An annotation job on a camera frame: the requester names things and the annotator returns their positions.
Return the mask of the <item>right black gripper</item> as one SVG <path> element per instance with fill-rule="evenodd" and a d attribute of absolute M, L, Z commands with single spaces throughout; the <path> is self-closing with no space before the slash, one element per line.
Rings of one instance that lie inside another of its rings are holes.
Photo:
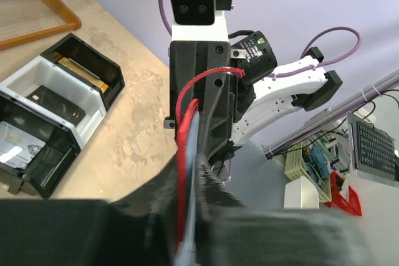
<path fill-rule="evenodd" d="M 177 129 L 189 103 L 200 111 L 198 154 L 209 160 L 231 137 L 237 80 L 222 68 L 231 63 L 231 44 L 225 41 L 178 41 L 169 47 L 170 115 L 166 129 Z"/>

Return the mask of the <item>black and white organiser tray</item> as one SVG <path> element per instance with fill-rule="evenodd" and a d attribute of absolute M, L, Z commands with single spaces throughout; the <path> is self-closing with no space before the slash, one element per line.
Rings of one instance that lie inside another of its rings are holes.
<path fill-rule="evenodd" d="M 67 34 L 1 82 L 1 182 L 51 197 L 125 87 L 121 67 Z"/>

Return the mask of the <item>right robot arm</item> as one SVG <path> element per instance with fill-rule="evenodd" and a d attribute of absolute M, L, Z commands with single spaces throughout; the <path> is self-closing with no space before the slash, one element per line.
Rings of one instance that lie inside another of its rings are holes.
<path fill-rule="evenodd" d="M 172 28 L 170 115 L 165 126 L 182 141 L 187 113 L 199 113 L 199 153 L 209 164 L 232 158 L 253 135 L 285 115 L 311 111 L 328 102 L 342 85 L 321 67 L 316 47 L 298 61 L 278 65 L 259 31 L 230 35 L 203 27 Z"/>

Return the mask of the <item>red leather card holder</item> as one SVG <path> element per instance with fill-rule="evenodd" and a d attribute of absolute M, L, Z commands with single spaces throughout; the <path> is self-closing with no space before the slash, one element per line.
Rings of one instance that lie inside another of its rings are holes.
<path fill-rule="evenodd" d="M 211 70 L 204 71 L 190 81 L 181 90 L 176 101 L 175 115 L 176 123 L 178 125 L 178 132 L 176 137 L 176 143 L 178 147 L 177 151 L 177 200 L 176 200 L 176 247 L 175 255 L 183 246 L 183 240 L 185 236 L 185 230 L 188 228 L 188 211 L 190 208 L 190 196 L 192 179 L 189 175 L 192 171 L 188 169 L 188 163 L 186 162 L 186 150 L 188 136 L 191 130 L 191 124 L 193 117 L 198 112 L 199 100 L 194 99 L 188 105 L 185 113 L 181 112 L 181 103 L 185 97 L 186 92 L 198 81 L 211 75 L 211 74 L 228 74 L 235 77 L 241 78 L 245 76 L 245 71 L 239 68 L 233 67 L 217 67 Z"/>

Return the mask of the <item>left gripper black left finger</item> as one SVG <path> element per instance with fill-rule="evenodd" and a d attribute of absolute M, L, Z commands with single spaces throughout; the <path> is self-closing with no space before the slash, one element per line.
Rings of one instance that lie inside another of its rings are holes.
<path fill-rule="evenodd" d="M 115 202 L 1 200 L 1 265 L 172 265 L 156 205 L 175 186 L 176 156 Z"/>

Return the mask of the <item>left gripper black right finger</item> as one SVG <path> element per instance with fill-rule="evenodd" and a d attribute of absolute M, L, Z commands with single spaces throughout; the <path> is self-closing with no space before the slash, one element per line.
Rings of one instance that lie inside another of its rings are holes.
<path fill-rule="evenodd" d="M 259 212 L 241 205 L 198 154 L 199 265 L 373 265 L 350 216 L 330 209 Z"/>

